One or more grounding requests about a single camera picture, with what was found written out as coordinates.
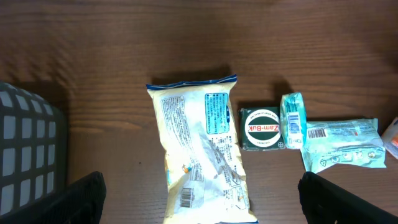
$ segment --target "green box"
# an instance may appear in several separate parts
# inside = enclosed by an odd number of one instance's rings
[[[241,142],[243,150],[284,149],[279,125],[279,108],[241,109]]]

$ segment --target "small teal package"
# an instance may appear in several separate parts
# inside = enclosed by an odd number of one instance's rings
[[[335,164],[386,168],[377,125],[377,119],[307,122],[307,142],[301,149],[305,170],[317,173]]]
[[[303,148],[307,137],[307,114],[301,93],[282,96],[280,101],[280,130],[286,148]]]

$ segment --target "wood grain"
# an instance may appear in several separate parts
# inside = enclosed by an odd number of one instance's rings
[[[3,0],[0,77],[68,115],[68,181],[104,173],[102,223],[162,223],[164,150],[146,83],[232,73],[233,108],[301,91],[311,119],[398,115],[398,2]],[[243,152],[261,223],[305,223],[298,151]],[[398,215],[398,161],[320,173]]]

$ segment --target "gray basket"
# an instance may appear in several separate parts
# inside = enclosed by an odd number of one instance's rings
[[[0,218],[65,187],[67,122],[39,95],[0,82]]]

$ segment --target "snack package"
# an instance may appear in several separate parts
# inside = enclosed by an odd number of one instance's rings
[[[395,118],[388,126],[381,139],[384,142],[384,147],[398,159],[398,118]]]
[[[236,75],[147,85],[165,149],[169,196],[164,223],[258,223],[229,101]]]
[[[307,137],[307,114],[301,93],[282,96],[280,101],[280,129],[286,148],[303,148]]]
[[[243,108],[240,117],[243,150],[265,151],[285,148],[280,135],[278,107]]]
[[[301,153],[305,170],[314,173],[335,164],[386,168],[377,119],[307,122],[307,142]]]

